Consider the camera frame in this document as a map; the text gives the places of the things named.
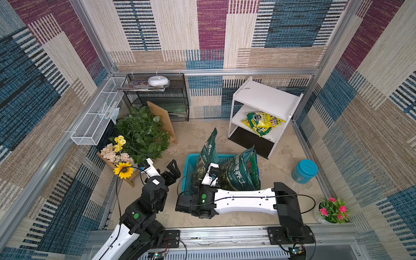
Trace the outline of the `white round device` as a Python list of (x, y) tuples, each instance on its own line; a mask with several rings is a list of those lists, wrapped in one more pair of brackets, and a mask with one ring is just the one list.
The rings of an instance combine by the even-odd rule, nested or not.
[(169, 79), (165, 76), (152, 76), (147, 80), (148, 84), (152, 87), (160, 87), (169, 84)]

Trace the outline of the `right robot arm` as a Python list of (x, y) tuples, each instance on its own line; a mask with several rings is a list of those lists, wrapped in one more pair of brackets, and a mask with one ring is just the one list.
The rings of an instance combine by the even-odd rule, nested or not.
[(175, 210), (201, 219), (231, 212), (277, 215), (280, 226), (268, 229), (271, 244), (314, 244), (314, 235), (302, 219), (300, 196), (282, 182), (257, 191), (228, 191), (201, 185), (196, 192), (181, 192)]

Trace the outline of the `green yellow fertilizer bag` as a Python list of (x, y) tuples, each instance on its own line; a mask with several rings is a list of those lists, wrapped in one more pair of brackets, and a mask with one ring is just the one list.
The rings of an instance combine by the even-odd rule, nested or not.
[(268, 134), (273, 128), (273, 116), (264, 112), (251, 112), (247, 114), (248, 123), (260, 137)]

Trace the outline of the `teal round container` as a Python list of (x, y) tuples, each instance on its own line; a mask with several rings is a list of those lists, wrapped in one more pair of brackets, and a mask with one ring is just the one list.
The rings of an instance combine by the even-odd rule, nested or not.
[(303, 159), (296, 165), (291, 176), (294, 181), (300, 184), (306, 184), (316, 177), (319, 172), (317, 164), (309, 159)]

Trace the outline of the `yellow sunflower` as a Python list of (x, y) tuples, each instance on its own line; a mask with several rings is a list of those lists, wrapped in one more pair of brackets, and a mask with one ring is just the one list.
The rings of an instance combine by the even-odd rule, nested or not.
[(120, 162), (113, 170), (114, 174), (120, 179), (130, 179), (134, 173), (134, 167), (130, 162)]

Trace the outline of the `small yellow flowers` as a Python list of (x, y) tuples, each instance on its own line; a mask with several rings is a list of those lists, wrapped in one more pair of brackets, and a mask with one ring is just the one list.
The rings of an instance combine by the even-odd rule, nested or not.
[(116, 153), (121, 152), (123, 150), (123, 146), (126, 144), (126, 140), (124, 136), (119, 135), (115, 139), (114, 151)]

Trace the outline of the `teal plastic basket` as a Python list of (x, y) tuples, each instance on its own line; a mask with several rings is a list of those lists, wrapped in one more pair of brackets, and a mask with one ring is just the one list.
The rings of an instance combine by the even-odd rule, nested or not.
[[(234, 156), (236, 155), (219, 154), (218, 155), (219, 165), (221, 163), (226, 162), (228, 159)], [(199, 157), (198, 154), (191, 154), (187, 158), (187, 163), (185, 166), (185, 178), (183, 180), (183, 186), (182, 186), (183, 191), (190, 191), (193, 189), (193, 181), (194, 181), (194, 175), (195, 175), (195, 169), (196, 169), (198, 157)]]

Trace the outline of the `wooden board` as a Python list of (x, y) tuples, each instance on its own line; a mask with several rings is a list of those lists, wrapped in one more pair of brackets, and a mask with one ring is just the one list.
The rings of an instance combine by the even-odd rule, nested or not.
[(178, 139), (174, 132), (168, 111), (157, 106), (154, 103), (151, 103), (150, 101), (147, 102), (147, 105), (154, 116), (160, 117), (160, 122), (162, 123), (160, 129), (164, 132), (167, 132), (170, 135), (170, 143), (178, 144)]

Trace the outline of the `green leafy artificial plant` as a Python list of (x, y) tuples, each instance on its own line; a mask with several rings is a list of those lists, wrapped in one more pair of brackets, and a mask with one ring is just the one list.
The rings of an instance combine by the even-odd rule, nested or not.
[(163, 151), (170, 145), (170, 135), (162, 131), (160, 116), (154, 116), (149, 107), (132, 107), (129, 116), (117, 121), (117, 133), (122, 135), (126, 144), (123, 151), (129, 154), (136, 164), (148, 158), (161, 158)]

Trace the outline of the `pink flower pot plant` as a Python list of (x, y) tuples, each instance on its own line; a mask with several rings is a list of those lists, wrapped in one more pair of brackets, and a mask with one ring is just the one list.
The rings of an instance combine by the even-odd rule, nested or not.
[(314, 208), (314, 217), (321, 224), (346, 224), (350, 216), (346, 203), (340, 198), (323, 198)]

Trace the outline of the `dark green soil bag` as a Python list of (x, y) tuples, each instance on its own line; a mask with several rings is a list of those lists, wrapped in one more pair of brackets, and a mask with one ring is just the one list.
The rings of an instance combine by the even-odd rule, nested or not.
[(202, 180), (211, 163), (218, 164), (218, 154), (216, 151), (216, 136), (217, 136), (217, 129), (214, 128), (210, 137), (205, 142), (202, 151), (199, 154), (197, 159), (197, 165), (195, 169), (194, 180)]
[(247, 167), (253, 150), (255, 150), (254, 145), (220, 164), (218, 188), (228, 191), (254, 191)]

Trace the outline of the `green blue pink soil bag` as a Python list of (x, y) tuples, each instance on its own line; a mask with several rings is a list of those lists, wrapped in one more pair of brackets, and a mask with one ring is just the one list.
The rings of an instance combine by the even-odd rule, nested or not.
[(249, 161), (247, 162), (247, 167), (249, 171), (249, 176), (253, 183), (253, 189), (260, 190), (261, 189), (260, 172), (259, 172), (258, 163), (257, 163), (257, 153), (255, 150), (253, 150), (252, 154), (249, 157)]

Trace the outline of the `magazine on rack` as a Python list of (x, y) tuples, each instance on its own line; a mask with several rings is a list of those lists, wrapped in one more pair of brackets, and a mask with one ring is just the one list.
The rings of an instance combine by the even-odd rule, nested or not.
[(118, 91), (130, 91), (130, 92), (164, 92), (166, 88), (170, 86), (170, 81), (165, 85), (151, 86), (147, 81), (131, 81), (125, 82), (122, 86), (118, 87)]

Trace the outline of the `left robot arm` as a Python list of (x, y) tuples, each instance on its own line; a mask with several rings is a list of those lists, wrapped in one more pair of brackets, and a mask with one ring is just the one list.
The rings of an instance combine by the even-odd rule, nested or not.
[(149, 249), (161, 248), (164, 242), (166, 229), (156, 216), (164, 209), (169, 186), (181, 177), (177, 162), (173, 159), (163, 173), (154, 167), (150, 158), (137, 167), (123, 166), (118, 173), (124, 169), (137, 169), (147, 175), (147, 181), (141, 196), (126, 208), (94, 260), (137, 260)]

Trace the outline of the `pale pink flower bouquet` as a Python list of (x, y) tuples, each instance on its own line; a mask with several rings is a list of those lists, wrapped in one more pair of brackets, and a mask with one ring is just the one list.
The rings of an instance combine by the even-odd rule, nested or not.
[(123, 146), (120, 144), (108, 144), (101, 151), (100, 155), (109, 162), (117, 165), (118, 163), (134, 164), (133, 158), (123, 151)]

